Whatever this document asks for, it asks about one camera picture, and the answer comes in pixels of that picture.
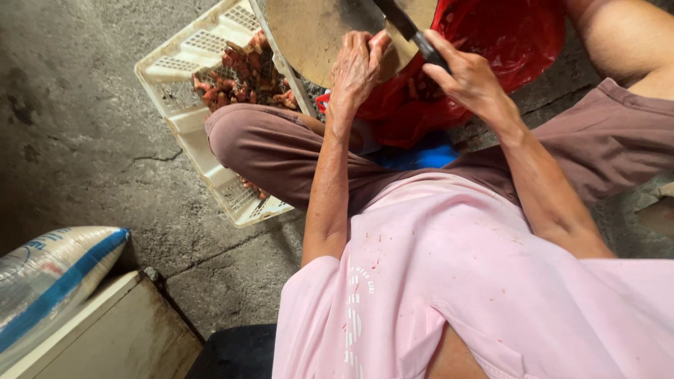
hand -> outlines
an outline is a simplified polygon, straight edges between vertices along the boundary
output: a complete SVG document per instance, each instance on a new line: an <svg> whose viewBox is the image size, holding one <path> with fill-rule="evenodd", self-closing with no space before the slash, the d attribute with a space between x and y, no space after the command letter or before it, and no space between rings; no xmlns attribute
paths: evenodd
<svg viewBox="0 0 674 379"><path fill-rule="evenodd" d="M376 36L352 31L342 37L342 50L332 66L330 106L355 112L379 82L381 58L391 37L385 30Z"/></svg>
<svg viewBox="0 0 674 379"><path fill-rule="evenodd" d="M447 61L452 75L429 63L424 64L423 71L440 85L448 97L492 127L498 127L504 118L519 117L517 106L503 91L484 57L456 50L434 30L427 30L425 36Z"/></svg>

person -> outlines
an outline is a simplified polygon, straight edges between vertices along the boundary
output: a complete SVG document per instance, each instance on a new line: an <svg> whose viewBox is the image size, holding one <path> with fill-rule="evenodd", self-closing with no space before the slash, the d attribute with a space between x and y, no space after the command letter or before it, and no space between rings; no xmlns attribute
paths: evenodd
<svg viewBox="0 0 674 379"><path fill-rule="evenodd" d="M607 79L532 132L484 58L426 33L453 74L424 72L500 142L442 169L348 151L385 34L343 38L325 125L254 105L209 118L223 165L307 211L274 378L671 377L674 262L616 259L587 206L674 169L674 18L565 3Z"/></svg>

floor crack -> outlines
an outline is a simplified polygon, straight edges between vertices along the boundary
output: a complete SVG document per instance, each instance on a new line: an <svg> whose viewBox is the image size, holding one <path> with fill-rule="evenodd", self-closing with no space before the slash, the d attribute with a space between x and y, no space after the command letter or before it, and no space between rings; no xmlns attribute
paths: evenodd
<svg viewBox="0 0 674 379"><path fill-rule="evenodd" d="M259 233L254 234L254 235L251 235L251 236L249 236L249 237L246 237L246 238L243 239L242 241L240 241L240 242L238 242L238 243L235 243L235 244L232 245L232 246L228 246L227 249L224 250L223 252L221 252L221 253L219 253L219 254L216 254L216 255L214 255L214 256L210 256L210 257L208 257L208 258L196 260L196 261L190 263L189 266L188 266L188 267L185 267L183 270L180 270L179 272L176 272L176 273L174 273L174 274L172 274L172 275L168 275L168 276L166 276L165 278L166 278L166 280L169 280L170 278L173 278L174 276L183 274L184 272L187 272L188 270L191 270L192 268L195 268L196 266L199 266L200 264L202 264L202 263L204 263L204 262L208 262L209 260L213 260L213 259L215 259L215 258L217 258L217 257L219 257L219 256L221 256L221 255L223 255L223 254L225 254L225 253L231 251L231 250L236 249L236 248L239 247L239 246L245 245L246 243L249 243L250 241L254 240L255 238L258 238L259 236L261 236L261 235L263 235L263 234L265 234L265 233L268 233L268 231L266 231L266 232L265 232L265 231L261 231L261 232L259 232Z"/></svg>
<svg viewBox="0 0 674 379"><path fill-rule="evenodd" d="M575 89L575 90L573 90L573 91L571 91L571 92L566 92L565 94L561 95L560 97L554 98L554 99L550 100L549 102L547 102L547 103L541 105L540 107L537 107L537 108L532 109L532 110L530 110L530 111L524 112L524 113L521 114L520 116L521 116L521 117L524 117L524 116L526 116L526 115L530 115L531 113L534 113L535 111L538 111L539 109L542 109L542 108L547 107L548 105L551 105L552 103L556 102L557 100L559 100L559 99L561 99L561 98L564 98L564 97L567 97L567 96L573 96L573 95L575 95L575 94L577 94L577 93L579 93L579 92L583 92L583 91L590 90L593 86L594 86L594 84L587 84L587 85L585 85L585 86L583 86L583 87L580 87L580 88L577 88L577 89Z"/></svg>
<svg viewBox="0 0 674 379"><path fill-rule="evenodd" d="M184 150L181 148L180 151L178 151L177 153L175 153L174 155L172 155L168 158L158 158L156 156L137 156L133 159L133 162L131 164L134 164L134 163L136 163L138 161L142 161L142 160L148 160L148 159L151 160L151 161L160 161L160 162L174 161L176 158L178 158L178 156L180 154L183 153L183 151Z"/></svg>

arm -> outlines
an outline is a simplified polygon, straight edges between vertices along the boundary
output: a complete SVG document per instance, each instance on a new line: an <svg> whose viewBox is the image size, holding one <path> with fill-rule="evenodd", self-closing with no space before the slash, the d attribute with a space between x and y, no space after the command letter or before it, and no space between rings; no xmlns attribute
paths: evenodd
<svg viewBox="0 0 674 379"><path fill-rule="evenodd" d="M341 259L344 253L351 122L379 80L379 63L389 42L386 32L375 37L349 32L342 39L342 50L332 69L325 136L309 195L302 267L320 256Z"/></svg>
<svg viewBox="0 0 674 379"><path fill-rule="evenodd" d="M427 32L427 37L447 59L454 76L429 64L424 65L424 72L496 133L534 234L577 258L614 258L588 209L557 161L522 122L517 106L501 88L487 60L457 51L435 32Z"/></svg>
<svg viewBox="0 0 674 379"><path fill-rule="evenodd" d="M644 0L565 0L597 71L630 91L674 100L674 17Z"/></svg>

knee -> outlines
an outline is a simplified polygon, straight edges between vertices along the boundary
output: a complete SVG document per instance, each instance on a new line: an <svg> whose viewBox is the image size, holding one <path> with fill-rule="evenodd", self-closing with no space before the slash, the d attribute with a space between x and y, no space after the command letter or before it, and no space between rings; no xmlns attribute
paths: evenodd
<svg viewBox="0 0 674 379"><path fill-rule="evenodd" d="M206 120L208 146L220 164L227 167L229 160L236 156L241 141L255 125L262 106L253 104L232 104L215 111Z"/></svg>

